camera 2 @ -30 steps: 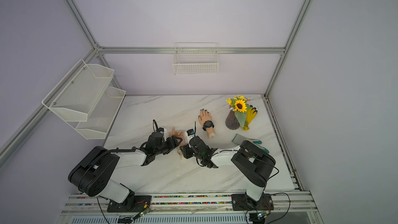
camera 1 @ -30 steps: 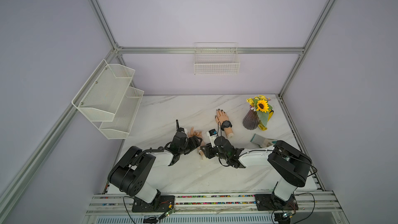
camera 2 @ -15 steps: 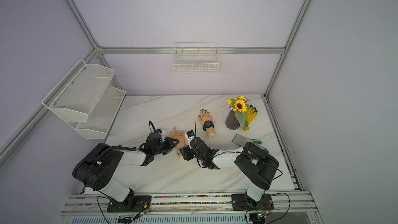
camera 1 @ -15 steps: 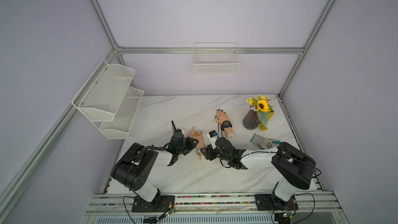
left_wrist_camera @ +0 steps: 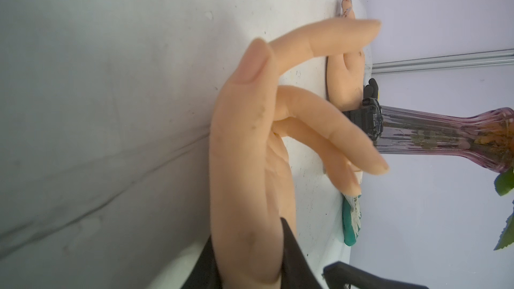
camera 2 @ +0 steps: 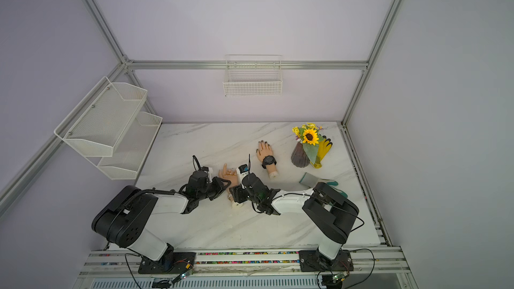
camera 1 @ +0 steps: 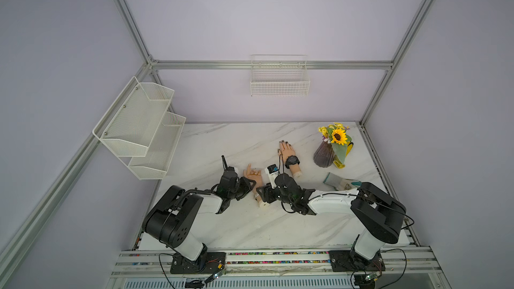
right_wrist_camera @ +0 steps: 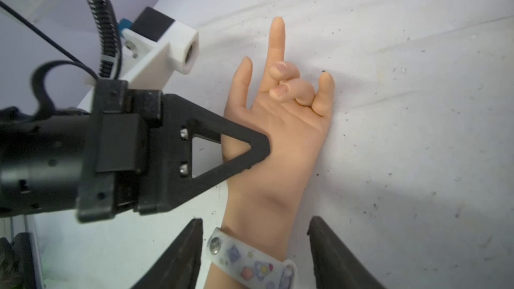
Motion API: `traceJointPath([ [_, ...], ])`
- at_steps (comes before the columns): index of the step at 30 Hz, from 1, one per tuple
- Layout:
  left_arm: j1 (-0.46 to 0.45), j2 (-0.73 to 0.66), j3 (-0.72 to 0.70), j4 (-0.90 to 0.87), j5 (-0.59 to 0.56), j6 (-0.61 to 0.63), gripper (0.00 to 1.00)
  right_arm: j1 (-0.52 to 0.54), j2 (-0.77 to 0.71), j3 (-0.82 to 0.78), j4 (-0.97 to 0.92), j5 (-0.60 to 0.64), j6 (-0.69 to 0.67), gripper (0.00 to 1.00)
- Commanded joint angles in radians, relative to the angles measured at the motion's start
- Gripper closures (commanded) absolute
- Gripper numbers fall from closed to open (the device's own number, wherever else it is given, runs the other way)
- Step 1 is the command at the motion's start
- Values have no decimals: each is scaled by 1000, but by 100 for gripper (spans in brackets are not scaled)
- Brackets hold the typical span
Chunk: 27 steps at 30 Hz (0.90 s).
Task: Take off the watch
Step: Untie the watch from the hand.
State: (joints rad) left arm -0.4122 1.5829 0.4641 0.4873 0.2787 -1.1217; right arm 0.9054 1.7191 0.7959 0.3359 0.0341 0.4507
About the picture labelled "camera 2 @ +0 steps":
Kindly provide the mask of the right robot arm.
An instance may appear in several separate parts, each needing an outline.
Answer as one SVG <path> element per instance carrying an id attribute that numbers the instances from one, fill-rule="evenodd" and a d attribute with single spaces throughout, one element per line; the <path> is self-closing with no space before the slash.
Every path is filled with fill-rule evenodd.
<path id="1" fill-rule="evenodd" d="M 250 202 L 258 214 L 305 214 L 324 235 L 317 255 L 329 262 L 336 260 L 350 234 L 365 225 L 356 204 L 324 182 L 293 192 L 270 189 L 250 173 L 230 188 L 230 197 L 235 203 Z"/>

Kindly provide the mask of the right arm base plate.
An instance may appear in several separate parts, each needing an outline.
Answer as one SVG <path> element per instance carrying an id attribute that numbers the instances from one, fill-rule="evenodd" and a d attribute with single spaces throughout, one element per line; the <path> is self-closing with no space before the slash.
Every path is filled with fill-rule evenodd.
<path id="1" fill-rule="evenodd" d="M 301 250 L 298 252 L 302 272 L 352 272 L 354 270 L 350 253 L 340 250 L 334 259 L 329 259 L 318 250 Z"/>

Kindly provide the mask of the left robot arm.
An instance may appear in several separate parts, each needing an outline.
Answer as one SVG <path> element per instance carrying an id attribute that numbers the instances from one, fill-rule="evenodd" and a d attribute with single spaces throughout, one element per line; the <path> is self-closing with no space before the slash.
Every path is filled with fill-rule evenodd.
<path id="1" fill-rule="evenodd" d="M 159 210 L 190 214 L 199 202 L 213 201 L 237 184 L 238 177 L 234 172 L 221 172 L 211 178 L 207 171 L 199 170 L 177 191 L 126 186 L 97 214 L 91 228 L 108 242 L 159 262 L 171 254 L 173 247 L 146 229 L 152 214 Z"/>

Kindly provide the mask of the mannequin hand with painted nails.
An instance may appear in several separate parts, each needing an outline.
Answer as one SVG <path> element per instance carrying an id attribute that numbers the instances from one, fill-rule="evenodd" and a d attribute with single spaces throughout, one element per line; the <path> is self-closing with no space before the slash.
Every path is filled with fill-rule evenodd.
<path id="1" fill-rule="evenodd" d="M 271 179 L 279 176 L 277 170 L 277 161 L 274 157 L 274 153 L 270 144 L 263 140 L 259 141 L 258 148 L 256 150 L 256 156 L 261 162 L 263 169 L 266 170 Z"/>

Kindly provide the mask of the mannequin hand with bent fingers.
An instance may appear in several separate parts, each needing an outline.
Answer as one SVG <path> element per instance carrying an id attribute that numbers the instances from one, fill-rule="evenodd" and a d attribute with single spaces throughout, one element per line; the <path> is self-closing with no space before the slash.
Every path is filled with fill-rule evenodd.
<path id="1" fill-rule="evenodd" d="M 236 170 L 228 168 L 227 164 L 225 163 L 223 165 L 223 168 L 221 170 L 219 170 L 218 177 L 230 182 L 230 185 L 226 189 L 226 193 L 227 193 L 227 198 L 230 201 L 232 207 L 233 208 L 242 207 L 241 203 L 237 203 L 234 200 L 234 197 L 231 193 L 231 190 L 233 190 L 233 188 L 238 187 L 240 185 L 240 180 L 239 180 Z"/>

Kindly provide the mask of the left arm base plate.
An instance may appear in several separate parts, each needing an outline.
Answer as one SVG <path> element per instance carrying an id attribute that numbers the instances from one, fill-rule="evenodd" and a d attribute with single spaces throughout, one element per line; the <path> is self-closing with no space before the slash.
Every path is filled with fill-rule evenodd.
<path id="1" fill-rule="evenodd" d="M 171 252 L 160 260 L 143 257 L 138 269 L 139 274 L 184 274 L 195 264 L 195 252 Z"/>

